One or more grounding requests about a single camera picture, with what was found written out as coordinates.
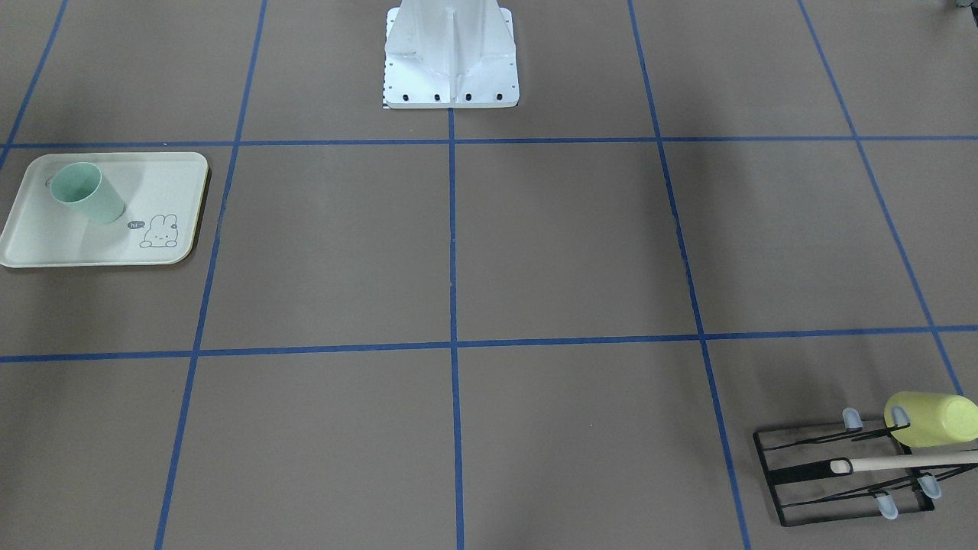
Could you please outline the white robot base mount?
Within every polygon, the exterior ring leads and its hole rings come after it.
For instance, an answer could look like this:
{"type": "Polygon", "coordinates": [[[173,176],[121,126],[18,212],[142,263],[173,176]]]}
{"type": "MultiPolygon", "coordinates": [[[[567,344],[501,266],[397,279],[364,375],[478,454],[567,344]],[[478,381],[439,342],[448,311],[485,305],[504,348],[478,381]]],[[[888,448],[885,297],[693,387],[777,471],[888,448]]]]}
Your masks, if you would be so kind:
{"type": "Polygon", "coordinates": [[[385,24],[384,108],[520,103],[513,14],[498,2],[402,1],[385,24]]]}

